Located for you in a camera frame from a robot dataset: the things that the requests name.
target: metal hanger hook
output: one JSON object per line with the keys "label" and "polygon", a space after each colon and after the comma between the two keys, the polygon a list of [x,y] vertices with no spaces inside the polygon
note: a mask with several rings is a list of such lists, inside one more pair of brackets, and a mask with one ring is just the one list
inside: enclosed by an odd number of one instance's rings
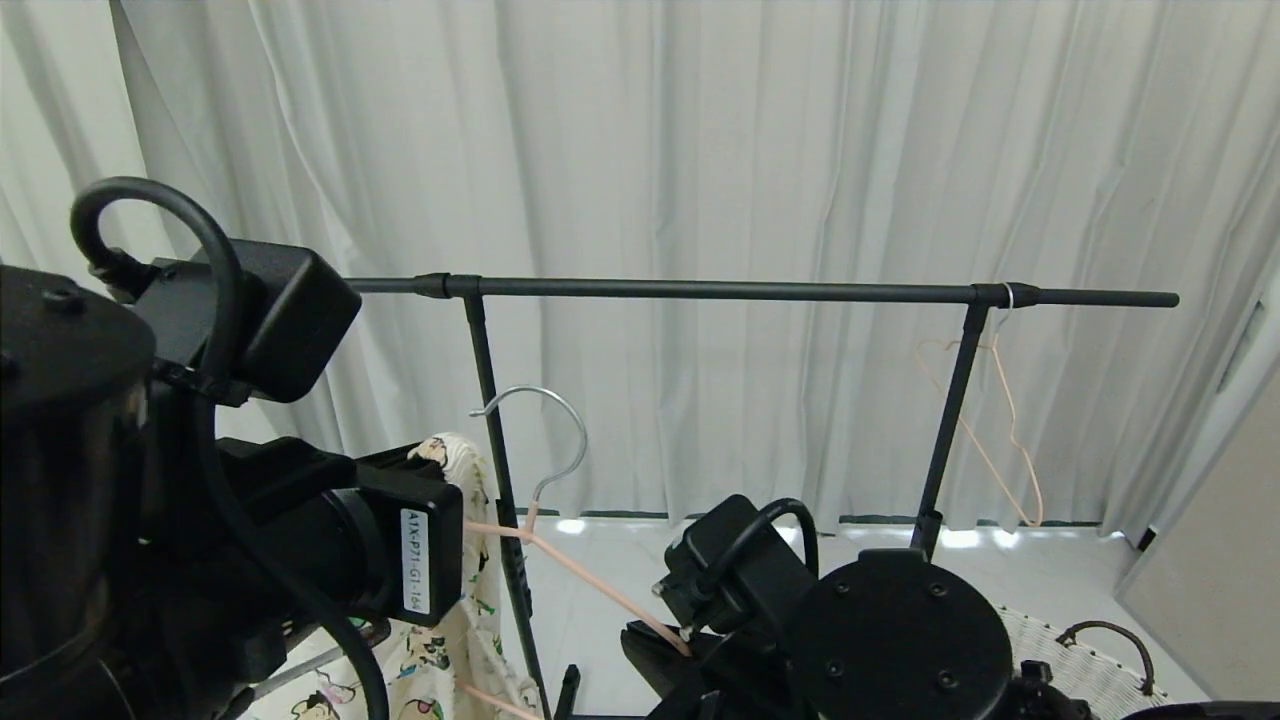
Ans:
{"label": "metal hanger hook", "polygon": [[538,502],[543,495],[543,491],[547,489],[547,486],[568,475],[573,470],[577,470],[577,466],[582,464],[582,457],[586,456],[586,423],[582,421],[582,416],[577,414],[577,410],[575,410],[573,406],[570,405],[567,400],[561,397],[559,393],[549,391],[541,386],[511,386],[507,389],[499,392],[493,400],[489,401],[488,405],[485,405],[479,410],[472,410],[467,413],[467,415],[472,418],[480,418],[483,415],[488,415],[493,413],[494,409],[498,407],[498,404],[502,402],[504,398],[507,398],[507,396],[515,395],[517,392],[536,392],[538,395],[554,400],[557,405],[563,407],[564,411],[568,413],[571,418],[573,418],[573,423],[577,425],[577,436],[579,436],[577,455],[573,456],[573,461],[570,462],[567,468],[559,470],[558,473],[552,473],[550,475],[547,475],[545,478],[538,482],[538,484],[534,487],[534,502]]}
{"label": "metal hanger hook", "polygon": [[1000,284],[1005,286],[1005,290],[1009,291],[1009,307],[1006,307],[1005,314],[1001,315],[998,320],[996,320],[996,329],[992,331],[991,337],[996,337],[997,334],[1000,334],[1000,328],[1005,327],[1005,322],[1009,320],[1009,316],[1014,314],[1014,286],[1009,283],[1000,283]]}

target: screw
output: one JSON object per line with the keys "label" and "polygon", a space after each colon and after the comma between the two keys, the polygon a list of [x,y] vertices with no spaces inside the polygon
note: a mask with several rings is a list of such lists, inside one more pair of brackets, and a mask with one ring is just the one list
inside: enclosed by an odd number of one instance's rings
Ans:
{"label": "screw", "polygon": [[78,315],[84,311],[84,296],[78,290],[46,290],[41,297],[45,307],[63,315]]}

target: white basket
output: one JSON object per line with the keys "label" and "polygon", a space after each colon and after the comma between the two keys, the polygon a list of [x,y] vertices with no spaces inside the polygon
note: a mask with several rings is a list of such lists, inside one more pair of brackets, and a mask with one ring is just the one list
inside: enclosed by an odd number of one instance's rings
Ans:
{"label": "white basket", "polygon": [[[1087,701],[1098,720],[1120,720],[1139,710],[1169,703],[1169,694],[1155,685],[1151,655],[1132,632],[1111,623],[1087,621],[1059,632],[1043,623],[1000,607],[1009,639],[1014,646],[1014,666],[1023,660],[1048,662],[1053,687],[1068,697]],[[1142,655],[1147,676],[1129,670],[1124,664],[1092,647],[1075,642],[1075,634],[1087,628],[1105,628],[1129,638]]]}

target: curtain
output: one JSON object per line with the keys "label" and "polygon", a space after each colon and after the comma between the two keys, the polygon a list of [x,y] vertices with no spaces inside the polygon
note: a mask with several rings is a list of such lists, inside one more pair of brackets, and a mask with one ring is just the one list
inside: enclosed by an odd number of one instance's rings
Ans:
{"label": "curtain", "polygon": [[[305,245],[348,277],[1176,291],[1176,310],[1036,307],[1001,329],[1047,516],[1105,532],[1146,528],[1280,255],[1268,3],[50,5],[0,8],[0,141],[31,156],[0,169],[6,261],[77,269],[73,190],[145,172],[233,234]],[[56,14],[92,37],[40,24]],[[163,222],[118,243],[191,252]],[[499,387],[550,387],[593,433],[545,506],[682,518],[731,492],[795,496],[826,528],[915,514],[942,397],[913,351],[963,315],[488,307]],[[945,378],[952,356],[925,354]],[[370,296],[307,398],[221,423],[364,454],[442,429],[484,441],[477,404],[460,304]],[[503,416],[522,505],[573,425],[527,398]],[[1033,506],[987,355],[965,416]],[[1016,521],[963,434],[941,510],[954,528]]]}

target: tiled floor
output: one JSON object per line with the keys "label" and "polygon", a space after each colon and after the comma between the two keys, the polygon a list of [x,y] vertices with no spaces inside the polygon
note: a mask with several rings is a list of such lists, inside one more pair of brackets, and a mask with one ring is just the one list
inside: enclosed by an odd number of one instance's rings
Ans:
{"label": "tiled floor", "polygon": [[[657,520],[556,520],[539,523],[539,534],[593,573],[599,574],[658,618],[669,618],[649,588],[666,574],[662,553],[678,530]],[[799,548],[794,530],[785,530]],[[820,541],[823,573],[856,559],[868,547],[902,547],[910,529],[890,525],[851,525]],[[618,632],[630,620],[626,610],[576,580],[536,548],[527,548],[529,578],[534,588],[534,634],[552,703],[559,694],[568,664],[582,671],[576,712],[644,715],[658,697],[627,664]],[[992,602],[1007,605],[1056,626],[1080,620],[1110,620],[1125,625],[1148,642],[1156,662],[1157,683],[1174,701],[1204,694],[1190,678],[1142,632],[1112,598],[1112,589],[1135,553],[1120,537],[1100,538],[1091,528],[1024,529],[1009,534],[995,528],[945,532],[934,561],[959,574]],[[518,657],[511,614],[503,634]],[[1105,630],[1082,635],[1087,644],[1132,667],[1140,667],[1125,641]]]}

